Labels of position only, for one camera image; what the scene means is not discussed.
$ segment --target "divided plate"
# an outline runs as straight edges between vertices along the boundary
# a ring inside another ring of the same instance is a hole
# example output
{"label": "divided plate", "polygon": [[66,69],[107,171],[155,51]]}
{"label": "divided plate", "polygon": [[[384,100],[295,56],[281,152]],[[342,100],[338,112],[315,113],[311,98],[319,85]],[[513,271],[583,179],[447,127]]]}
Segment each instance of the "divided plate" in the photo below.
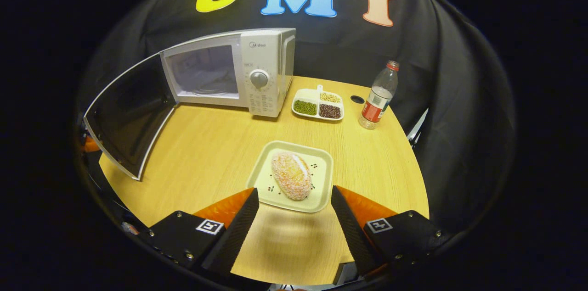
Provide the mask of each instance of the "divided plate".
{"label": "divided plate", "polygon": [[[336,96],[339,99],[340,103],[332,103],[331,101],[322,101],[321,100],[321,93],[322,92],[324,92],[325,94],[331,94],[331,95]],[[307,115],[304,113],[294,111],[294,103],[296,101],[306,101],[308,103],[316,104],[317,105],[317,113],[315,115]],[[341,117],[339,117],[337,119],[321,117],[321,115],[319,115],[321,104],[332,105],[332,106],[338,107],[341,110]],[[292,100],[292,112],[296,113],[297,115],[303,116],[303,117],[317,118],[317,119],[331,120],[331,121],[341,120],[341,119],[343,119],[344,114],[345,114],[345,111],[343,109],[343,99],[341,98],[341,96],[337,95],[334,92],[324,91],[323,86],[321,86],[320,84],[317,86],[317,88],[315,90],[309,90],[309,89],[298,90],[296,92],[296,95],[294,95],[294,100]]]}
{"label": "divided plate", "polygon": [[[296,153],[311,171],[313,189],[307,198],[294,201],[286,197],[271,171],[271,157],[279,151]],[[259,201],[275,207],[315,213],[327,206],[333,187],[333,158],[324,150],[274,140],[267,143],[258,157],[245,188],[258,188]]]}

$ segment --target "bottle cap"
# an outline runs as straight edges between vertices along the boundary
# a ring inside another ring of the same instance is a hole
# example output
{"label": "bottle cap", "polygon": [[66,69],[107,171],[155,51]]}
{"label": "bottle cap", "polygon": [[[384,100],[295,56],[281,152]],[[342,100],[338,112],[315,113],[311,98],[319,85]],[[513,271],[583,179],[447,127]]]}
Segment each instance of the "bottle cap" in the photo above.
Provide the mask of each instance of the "bottle cap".
{"label": "bottle cap", "polygon": [[400,67],[400,64],[395,62],[395,61],[388,61],[388,63],[386,63],[386,67],[388,67],[389,69],[393,70],[393,71],[397,71]]}

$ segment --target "microwave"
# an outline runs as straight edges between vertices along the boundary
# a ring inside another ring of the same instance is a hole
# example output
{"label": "microwave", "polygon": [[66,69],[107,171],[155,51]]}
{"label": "microwave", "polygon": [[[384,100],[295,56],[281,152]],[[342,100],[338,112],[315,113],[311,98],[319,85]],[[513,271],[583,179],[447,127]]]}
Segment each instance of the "microwave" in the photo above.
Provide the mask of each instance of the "microwave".
{"label": "microwave", "polygon": [[294,73],[295,28],[204,36],[160,52],[178,103],[247,107],[277,117]]}

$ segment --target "round table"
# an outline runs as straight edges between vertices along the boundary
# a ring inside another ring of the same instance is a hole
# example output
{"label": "round table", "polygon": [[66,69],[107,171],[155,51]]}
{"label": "round table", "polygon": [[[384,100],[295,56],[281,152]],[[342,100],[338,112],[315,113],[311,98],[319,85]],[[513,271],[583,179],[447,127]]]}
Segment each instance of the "round table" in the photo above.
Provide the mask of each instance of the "round table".
{"label": "round table", "polygon": [[[342,96],[338,122],[300,117],[290,107],[296,91],[317,88]],[[416,158],[389,109],[375,130],[357,122],[370,88],[294,76],[278,118],[247,109],[180,105],[153,145],[141,181],[131,179],[105,155],[100,159],[112,188],[146,226],[175,210],[196,212],[242,191],[262,148],[273,140],[316,147],[334,160],[333,185],[368,197],[395,212],[416,210],[429,217],[429,204]],[[332,283],[340,263],[351,262],[332,206],[317,213],[294,212],[260,203],[231,272],[270,283]]]}

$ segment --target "microwave knob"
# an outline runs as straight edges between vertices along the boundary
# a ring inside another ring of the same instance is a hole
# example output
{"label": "microwave knob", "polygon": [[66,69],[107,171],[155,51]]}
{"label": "microwave knob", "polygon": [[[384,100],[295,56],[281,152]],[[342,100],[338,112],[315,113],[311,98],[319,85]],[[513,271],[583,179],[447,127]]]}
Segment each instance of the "microwave knob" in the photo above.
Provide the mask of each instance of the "microwave knob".
{"label": "microwave knob", "polygon": [[261,89],[267,84],[267,73],[261,69],[255,69],[249,75],[249,79],[257,89]]}

